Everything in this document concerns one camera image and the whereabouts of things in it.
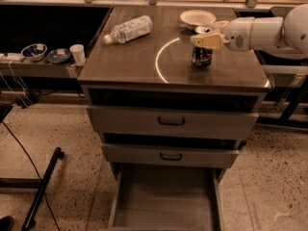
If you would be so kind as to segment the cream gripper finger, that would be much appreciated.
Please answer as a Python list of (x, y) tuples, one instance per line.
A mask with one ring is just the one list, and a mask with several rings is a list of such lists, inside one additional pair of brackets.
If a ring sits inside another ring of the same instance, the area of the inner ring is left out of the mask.
[(220, 49), (224, 45), (221, 33), (198, 34), (191, 36), (193, 46), (209, 49)]
[(222, 30), (228, 23), (229, 23), (228, 20), (216, 21), (216, 22), (213, 24), (213, 28), (214, 28), (215, 30)]

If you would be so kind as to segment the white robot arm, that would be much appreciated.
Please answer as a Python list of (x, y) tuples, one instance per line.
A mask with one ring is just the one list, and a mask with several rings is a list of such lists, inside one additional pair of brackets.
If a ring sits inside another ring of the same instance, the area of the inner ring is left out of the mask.
[(308, 5), (291, 9), (285, 17), (239, 17), (231, 21), (207, 23), (191, 36), (193, 46), (246, 52), (261, 50), (282, 58), (308, 57)]

